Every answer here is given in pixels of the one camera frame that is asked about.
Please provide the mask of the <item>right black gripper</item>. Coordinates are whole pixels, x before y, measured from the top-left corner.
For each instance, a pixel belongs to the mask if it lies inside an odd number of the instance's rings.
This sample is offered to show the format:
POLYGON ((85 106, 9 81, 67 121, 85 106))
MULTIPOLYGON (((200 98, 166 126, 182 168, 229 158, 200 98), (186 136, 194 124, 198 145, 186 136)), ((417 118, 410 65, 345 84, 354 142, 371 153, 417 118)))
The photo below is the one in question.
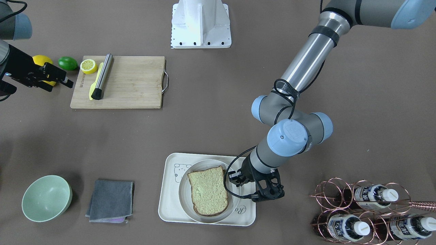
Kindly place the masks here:
POLYGON ((14 93, 17 88, 3 80, 5 74, 9 74, 11 79, 31 88, 39 87, 47 92, 51 92, 51 85, 47 82, 56 82, 68 88, 73 87, 73 82, 68 79, 67 73, 57 66, 45 62, 43 66, 34 63, 31 56, 6 44, 8 52, 1 63, 1 91, 14 93))

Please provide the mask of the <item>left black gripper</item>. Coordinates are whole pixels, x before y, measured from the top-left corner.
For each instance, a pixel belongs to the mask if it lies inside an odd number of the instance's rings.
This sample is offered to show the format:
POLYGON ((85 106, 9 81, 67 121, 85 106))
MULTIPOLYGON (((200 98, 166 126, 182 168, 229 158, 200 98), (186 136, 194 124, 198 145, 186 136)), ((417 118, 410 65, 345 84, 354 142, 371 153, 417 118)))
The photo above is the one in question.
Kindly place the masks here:
POLYGON ((251 163, 249 157, 245 158, 238 171, 228 171, 228 179, 237 187, 244 184, 255 183, 256 191, 252 194, 240 195, 228 190, 229 194, 240 199, 251 199, 253 202, 275 200, 285 196, 283 185, 280 182, 278 170, 271 173, 261 173, 257 171, 251 163))

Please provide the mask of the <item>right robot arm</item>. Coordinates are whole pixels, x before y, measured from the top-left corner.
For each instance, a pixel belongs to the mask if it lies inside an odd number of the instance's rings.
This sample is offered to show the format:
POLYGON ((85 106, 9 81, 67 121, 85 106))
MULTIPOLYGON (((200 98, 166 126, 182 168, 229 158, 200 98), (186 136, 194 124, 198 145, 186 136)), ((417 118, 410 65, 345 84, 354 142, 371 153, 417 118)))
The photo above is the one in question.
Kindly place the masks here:
POLYGON ((29 88, 37 87, 51 92, 53 86, 47 82, 55 82, 72 88, 74 83, 68 79, 66 71, 49 62, 42 66, 36 64, 33 58, 25 52, 17 49, 6 40, 29 39, 32 36, 30 19, 23 11, 27 8, 24 1, 13 0, 12 3, 23 4, 18 11, 13 11, 9 6, 9 0, 2 0, 0 5, 1 14, 1 42, 0 42, 0 77, 1 96, 11 96, 17 91, 15 85, 3 80, 4 76, 29 88))

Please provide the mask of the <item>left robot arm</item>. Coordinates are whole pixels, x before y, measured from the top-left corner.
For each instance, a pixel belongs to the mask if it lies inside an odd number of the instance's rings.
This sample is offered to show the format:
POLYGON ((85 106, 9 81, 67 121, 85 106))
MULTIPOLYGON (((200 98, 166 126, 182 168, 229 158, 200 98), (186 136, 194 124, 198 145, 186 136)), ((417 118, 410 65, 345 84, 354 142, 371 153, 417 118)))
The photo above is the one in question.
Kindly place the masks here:
POLYGON ((253 202, 282 198, 279 167, 333 133, 332 120, 325 113, 302 112, 297 102, 316 81, 340 38, 355 26, 414 29, 434 13, 434 0, 331 0, 321 6, 306 43, 271 91, 253 101, 253 117, 270 129, 257 145, 244 151, 247 157, 240 169, 228 169, 225 190, 253 202))

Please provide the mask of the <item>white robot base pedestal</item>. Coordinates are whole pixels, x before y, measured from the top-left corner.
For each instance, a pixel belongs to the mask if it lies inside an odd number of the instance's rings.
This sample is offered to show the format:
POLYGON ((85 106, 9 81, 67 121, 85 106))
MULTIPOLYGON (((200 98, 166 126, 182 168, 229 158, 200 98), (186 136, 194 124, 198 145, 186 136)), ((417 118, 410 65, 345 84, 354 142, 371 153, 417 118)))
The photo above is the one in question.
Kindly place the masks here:
POLYGON ((221 0, 180 0, 172 6, 172 49, 218 49, 232 45, 229 7, 221 0))

